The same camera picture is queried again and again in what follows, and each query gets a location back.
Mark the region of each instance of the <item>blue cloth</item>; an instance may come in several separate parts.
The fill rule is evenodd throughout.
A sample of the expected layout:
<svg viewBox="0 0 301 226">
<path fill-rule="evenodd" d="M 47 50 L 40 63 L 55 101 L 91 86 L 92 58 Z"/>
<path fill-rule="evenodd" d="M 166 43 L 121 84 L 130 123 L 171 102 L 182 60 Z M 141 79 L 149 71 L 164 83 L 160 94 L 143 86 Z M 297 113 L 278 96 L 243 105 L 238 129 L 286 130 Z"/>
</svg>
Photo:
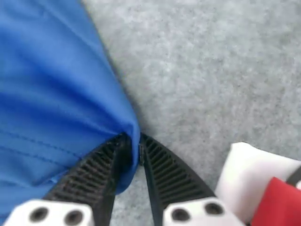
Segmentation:
<svg viewBox="0 0 301 226">
<path fill-rule="evenodd" d="M 84 155 L 140 131 L 79 0 L 0 0 L 0 223 L 41 198 Z"/>
</svg>

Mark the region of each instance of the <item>white block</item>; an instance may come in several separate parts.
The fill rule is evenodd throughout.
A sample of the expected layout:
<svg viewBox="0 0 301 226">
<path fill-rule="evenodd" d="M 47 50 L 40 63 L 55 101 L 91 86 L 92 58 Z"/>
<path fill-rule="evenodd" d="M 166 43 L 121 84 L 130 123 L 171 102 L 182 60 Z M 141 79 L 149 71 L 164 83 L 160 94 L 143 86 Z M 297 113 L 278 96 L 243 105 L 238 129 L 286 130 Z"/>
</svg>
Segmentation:
<svg viewBox="0 0 301 226">
<path fill-rule="evenodd" d="M 251 221 L 273 177 L 286 181 L 301 165 L 298 160 L 259 150 L 247 143 L 232 144 L 215 194 L 243 222 Z"/>
</svg>

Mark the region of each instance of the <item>white and red object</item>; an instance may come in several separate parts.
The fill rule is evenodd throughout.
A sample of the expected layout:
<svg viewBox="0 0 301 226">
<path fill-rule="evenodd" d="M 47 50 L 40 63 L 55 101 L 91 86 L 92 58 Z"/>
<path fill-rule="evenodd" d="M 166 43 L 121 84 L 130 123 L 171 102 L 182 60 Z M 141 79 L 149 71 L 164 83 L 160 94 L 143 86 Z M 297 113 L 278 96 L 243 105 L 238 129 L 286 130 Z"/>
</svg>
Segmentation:
<svg viewBox="0 0 301 226">
<path fill-rule="evenodd" d="M 272 178 L 259 207 L 252 226 L 300 226 L 301 190 Z"/>
<path fill-rule="evenodd" d="M 301 165 L 298 160 L 259 150 L 247 143 L 232 144 L 215 194 L 244 223 L 249 223 L 273 177 L 283 181 Z"/>
</svg>

